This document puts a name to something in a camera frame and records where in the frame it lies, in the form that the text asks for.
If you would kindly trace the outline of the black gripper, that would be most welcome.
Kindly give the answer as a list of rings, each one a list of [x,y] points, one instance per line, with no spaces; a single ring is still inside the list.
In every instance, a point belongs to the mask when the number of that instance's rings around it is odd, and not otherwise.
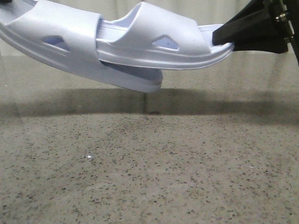
[[[298,0],[251,0],[236,16],[213,32],[213,44],[234,42],[233,51],[282,54],[288,51],[288,46],[284,39],[277,38],[277,26],[287,42],[293,47],[299,46]]]

